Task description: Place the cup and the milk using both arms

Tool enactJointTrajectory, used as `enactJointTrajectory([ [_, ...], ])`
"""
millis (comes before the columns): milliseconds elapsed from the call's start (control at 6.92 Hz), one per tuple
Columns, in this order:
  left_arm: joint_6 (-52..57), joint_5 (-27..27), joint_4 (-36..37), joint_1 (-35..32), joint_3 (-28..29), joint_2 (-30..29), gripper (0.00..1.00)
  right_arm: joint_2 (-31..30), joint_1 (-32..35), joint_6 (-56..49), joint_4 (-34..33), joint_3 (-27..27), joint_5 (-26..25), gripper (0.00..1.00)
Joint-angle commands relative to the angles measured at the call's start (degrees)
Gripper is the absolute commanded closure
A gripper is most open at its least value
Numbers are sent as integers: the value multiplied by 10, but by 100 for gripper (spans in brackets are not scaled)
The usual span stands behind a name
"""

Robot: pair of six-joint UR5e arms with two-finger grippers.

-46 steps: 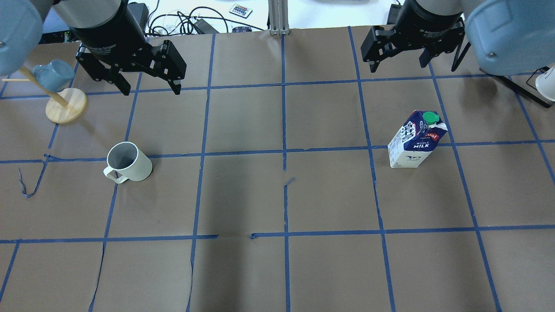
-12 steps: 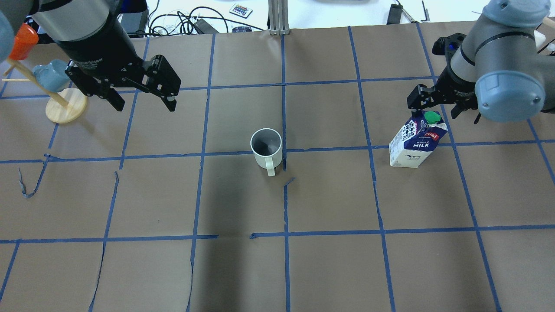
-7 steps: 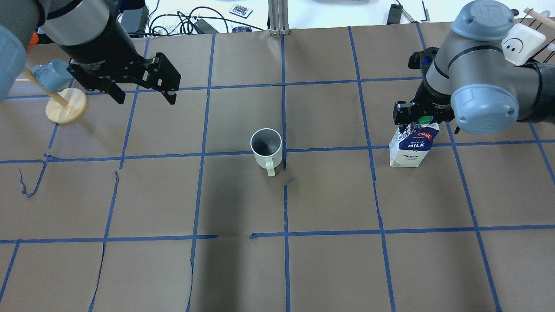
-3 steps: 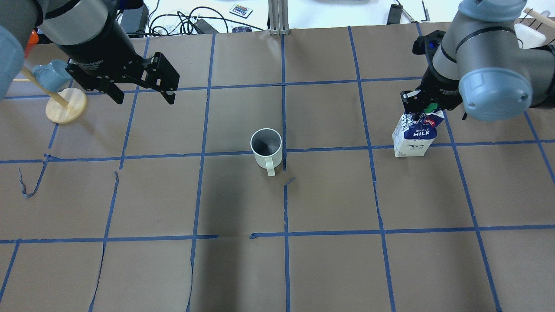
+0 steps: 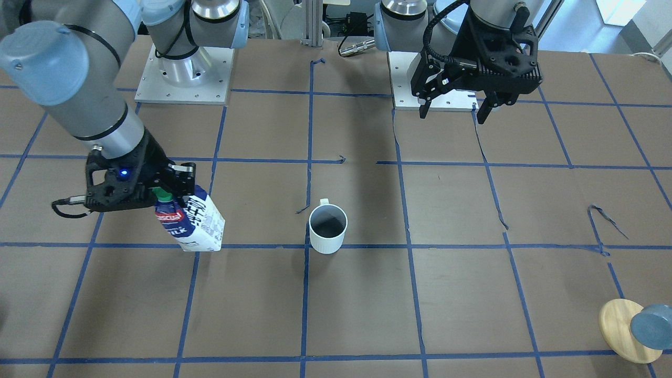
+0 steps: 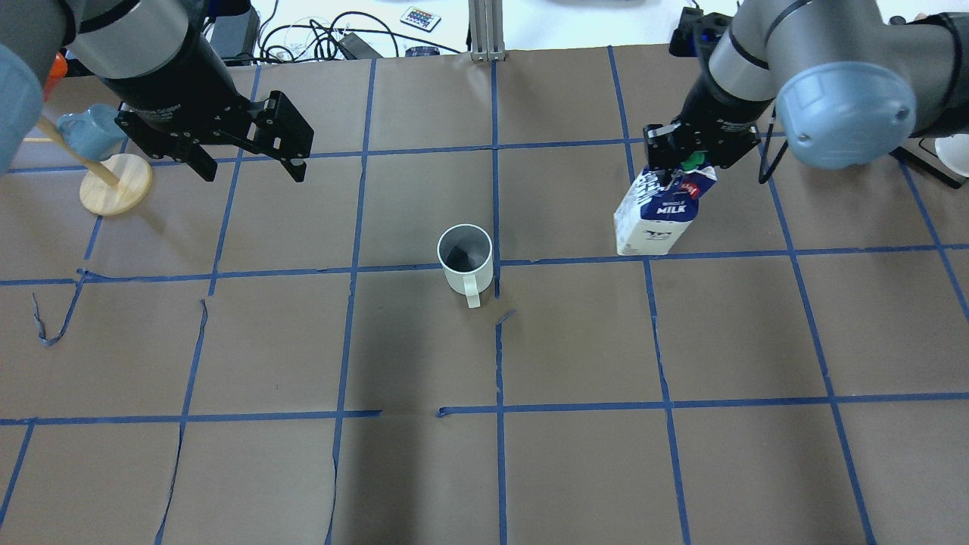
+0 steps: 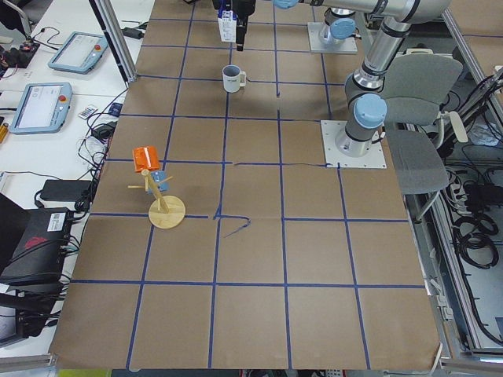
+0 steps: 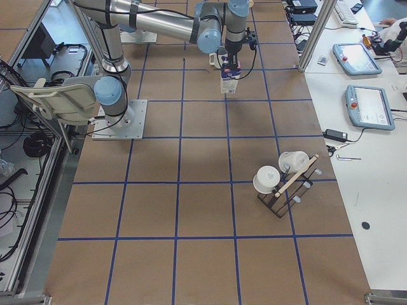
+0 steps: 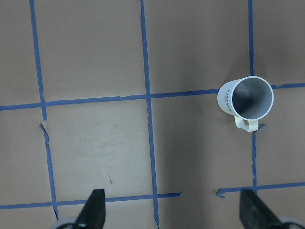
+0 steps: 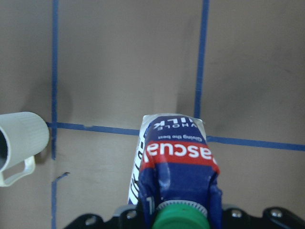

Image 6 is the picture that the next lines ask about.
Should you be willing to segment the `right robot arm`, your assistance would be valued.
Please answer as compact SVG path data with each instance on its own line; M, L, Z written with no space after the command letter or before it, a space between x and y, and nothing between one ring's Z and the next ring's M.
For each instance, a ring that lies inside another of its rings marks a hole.
M771 108L787 153L823 170L868 164L907 139L967 132L968 20L944 11L887 23L874 1L744 1L735 15L685 8L669 52L696 58L681 112L643 129L647 165L672 173L696 153L730 168L768 138Z

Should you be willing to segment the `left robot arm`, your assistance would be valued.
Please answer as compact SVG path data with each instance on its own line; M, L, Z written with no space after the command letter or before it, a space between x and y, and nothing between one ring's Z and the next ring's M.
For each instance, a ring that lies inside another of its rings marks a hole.
M243 96L180 1L4 1L1 42L3 170L39 121L65 48L124 103L112 122L146 155L211 182L207 146L231 145L304 180L313 128L281 91Z

